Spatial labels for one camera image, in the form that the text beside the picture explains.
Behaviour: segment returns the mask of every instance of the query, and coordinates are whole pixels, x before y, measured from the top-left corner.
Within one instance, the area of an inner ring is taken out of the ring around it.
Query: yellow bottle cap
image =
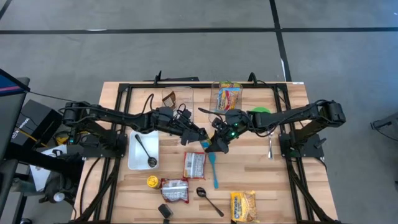
[[[157,187],[159,184],[159,180],[156,176],[152,175],[147,179],[147,185],[149,187]]]

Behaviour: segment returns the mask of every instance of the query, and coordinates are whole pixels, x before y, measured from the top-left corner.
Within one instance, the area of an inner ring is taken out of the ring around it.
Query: monitor
[[[30,88],[0,68],[0,96],[15,95],[30,91]]]

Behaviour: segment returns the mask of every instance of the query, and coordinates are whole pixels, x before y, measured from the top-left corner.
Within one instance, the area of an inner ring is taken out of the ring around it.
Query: snack bag
[[[160,191],[166,202],[183,200],[185,203],[189,203],[188,180],[186,178],[175,180],[162,178]]]
[[[240,90],[240,85],[238,83],[220,83],[216,110],[223,111],[235,109]]]
[[[231,219],[235,222],[256,222],[256,193],[231,192]]]
[[[205,178],[205,161],[204,152],[185,152],[183,177]]]

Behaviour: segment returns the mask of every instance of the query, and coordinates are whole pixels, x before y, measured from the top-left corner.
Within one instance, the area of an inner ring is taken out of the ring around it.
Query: white plate
[[[155,167],[151,168],[148,165],[148,155],[137,141],[135,137],[136,134],[141,138],[148,154],[157,160]],[[157,131],[153,131],[149,134],[141,134],[135,131],[131,132],[128,167],[131,170],[153,170],[159,167],[159,133]]]

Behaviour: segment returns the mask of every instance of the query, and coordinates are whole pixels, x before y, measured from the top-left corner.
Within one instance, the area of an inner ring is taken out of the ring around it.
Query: wooden table
[[[105,82],[99,100],[100,105],[106,108],[114,108],[119,82]],[[303,84],[287,83],[290,103],[292,108],[308,104],[307,93]],[[146,98],[154,93],[154,108],[161,106],[161,88],[135,88],[132,91],[130,113],[139,113],[142,110]],[[197,110],[198,107],[208,108],[210,89],[194,88],[194,116],[195,124],[206,128],[209,134],[213,128],[208,120],[208,115]],[[243,110],[251,110],[257,106],[269,108],[271,113],[276,112],[274,94],[271,89],[245,88],[243,90]],[[105,128],[110,128],[109,123],[99,122]],[[267,158],[268,139],[259,138],[254,133],[245,133],[229,145],[229,153],[217,153],[216,172],[219,189],[213,186],[213,174],[211,164],[206,160],[206,179],[189,181],[190,203],[168,203],[174,212],[172,223],[229,223],[230,192],[231,191],[256,191],[256,205],[258,220],[261,223],[295,223],[294,208],[285,159],[280,154],[277,135],[279,128],[273,135],[274,160]],[[180,145],[178,136],[159,134],[160,159],[157,171],[133,171],[127,167],[127,158],[121,160],[118,184],[114,200],[112,223],[161,223],[163,216],[157,207],[165,203],[159,190],[154,190],[146,185],[146,179],[150,175],[164,178],[181,178],[184,161],[184,152],[203,152],[198,142]],[[88,169],[95,159],[85,162],[78,197],[75,208],[79,211],[80,191]],[[83,206],[86,208],[97,194],[103,170],[101,159],[93,169],[85,188]],[[337,219],[333,198],[331,196],[328,177],[325,168],[315,159],[303,159],[308,188],[319,206],[330,217]],[[212,206],[196,194],[196,188],[203,187],[207,191],[208,198],[220,208],[225,216],[221,218]],[[299,193],[300,206],[303,218],[306,219],[304,200]],[[108,194],[105,195],[101,209],[101,219],[104,219]]]

